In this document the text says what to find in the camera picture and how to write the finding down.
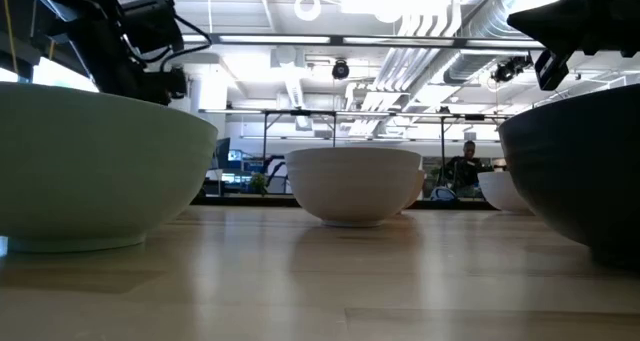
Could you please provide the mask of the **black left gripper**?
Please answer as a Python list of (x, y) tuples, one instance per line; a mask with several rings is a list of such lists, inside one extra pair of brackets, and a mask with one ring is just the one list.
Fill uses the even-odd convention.
[(144, 69), (130, 57), (129, 46), (117, 33), (89, 30), (84, 36), (84, 66), (101, 92), (161, 105), (187, 95), (182, 67), (152, 72), (147, 81)]

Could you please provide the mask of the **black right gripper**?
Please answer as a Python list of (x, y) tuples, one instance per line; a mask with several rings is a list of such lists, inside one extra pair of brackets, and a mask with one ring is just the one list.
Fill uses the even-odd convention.
[(569, 73), (567, 62), (571, 54), (580, 51), (594, 56), (599, 51), (617, 52), (625, 56), (625, 50), (612, 41), (612, 0), (577, 0), (578, 29), (573, 37), (569, 53), (556, 54), (545, 49), (534, 63), (538, 86), (543, 91), (554, 91)]

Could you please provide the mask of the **pale green bowl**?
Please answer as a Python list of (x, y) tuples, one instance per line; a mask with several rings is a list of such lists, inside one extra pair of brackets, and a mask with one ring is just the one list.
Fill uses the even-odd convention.
[(196, 197), (216, 138), (166, 106), (0, 82), (0, 236), (28, 253), (140, 244)]

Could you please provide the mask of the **black bowl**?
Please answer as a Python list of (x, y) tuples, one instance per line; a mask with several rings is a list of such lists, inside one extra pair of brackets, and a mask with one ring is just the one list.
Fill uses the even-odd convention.
[(536, 215), (595, 262), (640, 273), (640, 83), (536, 107), (499, 136)]

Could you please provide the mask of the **white bowl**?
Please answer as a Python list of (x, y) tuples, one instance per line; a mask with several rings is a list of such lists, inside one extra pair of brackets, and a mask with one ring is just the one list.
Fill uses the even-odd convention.
[(334, 227), (376, 227), (409, 202), (421, 156), (396, 148), (309, 148), (285, 155), (300, 207)]
[(478, 174), (478, 180), (484, 198), (494, 208), (503, 212), (531, 214), (508, 171), (482, 172)]

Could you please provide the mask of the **orange bowl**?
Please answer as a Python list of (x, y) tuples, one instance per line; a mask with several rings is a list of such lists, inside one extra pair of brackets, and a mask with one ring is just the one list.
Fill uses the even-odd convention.
[(409, 208), (412, 204), (414, 204), (416, 202), (416, 200), (418, 199), (419, 195), (422, 192), (424, 180), (425, 180), (425, 171), (419, 169), (417, 171), (416, 178), (415, 178), (415, 181), (414, 181), (414, 184), (413, 184), (413, 187), (412, 187), (412, 191), (411, 191), (411, 193), (409, 195), (409, 198), (406, 201), (406, 203), (404, 204), (404, 206), (401, 208), (400, 212), (402, 212), (405, 209)]

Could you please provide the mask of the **small black computer monitor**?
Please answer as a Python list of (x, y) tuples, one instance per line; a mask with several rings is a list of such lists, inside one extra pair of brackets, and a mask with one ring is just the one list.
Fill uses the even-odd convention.
[(222, 138), (217, 141), (215, 150), (216, 169), (225, 169), (229, 167), (230, 144), (230, 138)]

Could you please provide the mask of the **large window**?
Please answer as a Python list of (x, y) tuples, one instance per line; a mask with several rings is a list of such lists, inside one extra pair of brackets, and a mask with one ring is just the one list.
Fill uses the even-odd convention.
[(41, 57), (39, 63), (31, 68), (31, 77), (19, 76), (13, 71), (11, 63), (0, 62), (0, 81), (34, 83), (89, 92), (98, 91), (89, 78), (45, 57)]

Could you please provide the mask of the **overhead LED light bar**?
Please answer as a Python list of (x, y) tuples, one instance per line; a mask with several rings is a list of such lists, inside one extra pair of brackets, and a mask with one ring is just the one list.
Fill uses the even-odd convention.
[(234, 46), (331, 46), (331, 47), (391, 47), (470, 50), (542, 50), (544, 46), (530, 39), (356, 36), (356, 35), (293, 35), (293, 34), (210, 34), (215, 45)]

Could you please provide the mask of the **person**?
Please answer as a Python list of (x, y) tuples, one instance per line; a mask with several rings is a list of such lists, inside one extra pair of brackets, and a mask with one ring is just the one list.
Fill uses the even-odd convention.
[(459, 198), (471, 198), (476, 195), (479, 185), (478, 174), (491, 171), (489, 165), (475, 157), (476, 144), (468, 140), (463, 146), (463, 155), (451, 158), (445, 165), (445, 177), (450, 189)]

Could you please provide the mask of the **small green plant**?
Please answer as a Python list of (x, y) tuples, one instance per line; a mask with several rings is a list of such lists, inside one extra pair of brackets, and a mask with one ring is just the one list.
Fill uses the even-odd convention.
[(259, 194), (264, 196), (268, 193), (267, 188), (269, 185), (268, 177), (263, 173), (253, 173), (249, 180), (248, 188), (253, 194)]

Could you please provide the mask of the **white ceiling pipe bundle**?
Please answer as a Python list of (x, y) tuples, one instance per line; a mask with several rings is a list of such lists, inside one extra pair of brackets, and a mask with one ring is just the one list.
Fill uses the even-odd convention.
[[(461, 7), (457, 0), (435, 4), (435, 9), (424, 9), (418, 14), (402, 17), (398, 36), (426, 37), (452, 36), (461, 25)], [(407, 96), (411, 80), (415, 79), (439, 52), (429, 48), (392, 47), (373, 81), (363, 88), (364, 99), (356, 103), (358, 85), (349, 85), (345, 94), (346, 104), (342, 112), (355, 112), (355, 121), (349, 136), (373, 136), (382, 119), (392, 112), (391, 107)]]

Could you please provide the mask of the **black background metal frame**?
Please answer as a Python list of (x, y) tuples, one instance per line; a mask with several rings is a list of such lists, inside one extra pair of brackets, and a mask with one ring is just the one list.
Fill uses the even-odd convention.
[(480, 125), (485, 121), (490, 121), (496, 127), (499, 126), (500, 121), (506, 121), (511, 117), (511, 114), (481, 114), (481, 113), (473, 113), (473, 114), (465, 114), (465, 113), (406, 113), (406, 112), (389, 112), (389, 111), (381, 111), (381, 112), (370, 112), (370, 111), (335, 111), (335, 110), (319, 110), (319, 109), (199, 109), (199, 113), (203, 114), (224, 114), (224, 115), (261, 115), (263, 119), (263, 128), (262, 135), (256, 136), (256, 139), (262, 141), (262, 153), (260, 156), (261, 165), (264, 165), (267, 160), (267, 143), (270, 137), (268, 136), (268, 130), (272, 127), (277, 121), (281, 119), (283, 115), (291, 116), (291, 117), (307, 117), (313, 118), (314, 116), (319, 117), (331, 130), (330, 137), (316, 137), (316, 136), (275, 136), (275, 140), (285, 140), (285, 141), (304, 141), (304, 140), (314, 140), (314, 141), (324, 141), (330, 140), (333, 147), (336, 146), (336, 141), (358, 141), (358, 142), (435, 142), (435, 139), (429, 138), (420, 138), (420, 137), (400, 137), (400, 138), (392, 138), (387, 136), (344, 136), (337, 137), (336, 130), (338, 126), (338, 118), (339, 117), (352, 117), (354, 119), (358, 117), (371, 118), (376, 119), (379, 118), (381, 120), (386, 118), (416, 118), (416, 119), (434, 119), (436, 124), (440, 126), (440, 145), (441, 145), (441, 158), (444, 162), (445, 160), (445, 135), (447, 128), (445, 127), (445, 123), (447, 119), (453, 119), (453, 122), (450, 123), (453, 126), (457, 121), (465, 121), (469, 122), (471, 125)]

